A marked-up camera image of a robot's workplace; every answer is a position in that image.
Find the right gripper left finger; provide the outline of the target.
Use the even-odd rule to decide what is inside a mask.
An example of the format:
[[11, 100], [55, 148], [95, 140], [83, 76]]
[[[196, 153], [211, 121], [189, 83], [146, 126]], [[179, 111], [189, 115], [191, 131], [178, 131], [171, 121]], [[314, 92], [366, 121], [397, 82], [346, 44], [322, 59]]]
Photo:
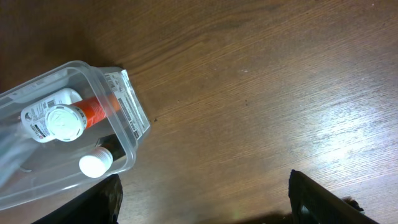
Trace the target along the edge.
[[34, 224], [118, 224], [121, 179], [113, 174]]

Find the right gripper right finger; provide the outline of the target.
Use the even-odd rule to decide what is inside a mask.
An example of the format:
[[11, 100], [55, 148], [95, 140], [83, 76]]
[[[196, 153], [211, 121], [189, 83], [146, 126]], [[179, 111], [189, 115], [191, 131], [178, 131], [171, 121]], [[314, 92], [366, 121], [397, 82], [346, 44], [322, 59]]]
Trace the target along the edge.
[[377, 224], [364, 214], [357, 201], [337, 197], [297, 170], [290, 173], [289, 199], [293, 223]]

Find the dark bottle white cap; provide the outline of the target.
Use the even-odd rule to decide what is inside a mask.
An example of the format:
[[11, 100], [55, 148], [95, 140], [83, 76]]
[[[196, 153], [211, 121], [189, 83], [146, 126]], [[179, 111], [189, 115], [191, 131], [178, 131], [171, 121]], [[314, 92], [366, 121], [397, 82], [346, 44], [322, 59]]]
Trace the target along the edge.
[[99, 138], [95, 148], [79, 160], [81, 172], [90, 178], [103, 176], [113, 162], [124, 158], [126, 153], [116, 134]]

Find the orange tube white cap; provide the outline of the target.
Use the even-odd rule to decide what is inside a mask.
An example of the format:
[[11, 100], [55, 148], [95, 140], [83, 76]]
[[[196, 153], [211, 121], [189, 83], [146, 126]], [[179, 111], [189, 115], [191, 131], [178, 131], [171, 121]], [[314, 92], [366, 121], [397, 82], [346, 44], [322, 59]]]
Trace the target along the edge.
[[94, 96], [70, 105], [59, 104], [51, 107], [45, 115], [45, 123], [55, 139], [71, 142], [87, 130], [101, 125], [106, 118], [105, 109]]

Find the white spray bottle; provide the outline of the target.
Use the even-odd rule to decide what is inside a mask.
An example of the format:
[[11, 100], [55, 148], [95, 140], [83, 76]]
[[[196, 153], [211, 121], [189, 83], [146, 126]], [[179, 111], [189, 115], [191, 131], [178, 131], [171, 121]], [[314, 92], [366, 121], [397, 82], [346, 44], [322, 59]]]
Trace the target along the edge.
[[25, 107], [21, 111], [21, 123], [26, 134], [39, 143], [53, 141], [55, 138], [50, 134], [45, 123], [47, 111], [55, 105], [70, 105], [82, 99], [77, 91], [64, 88]]

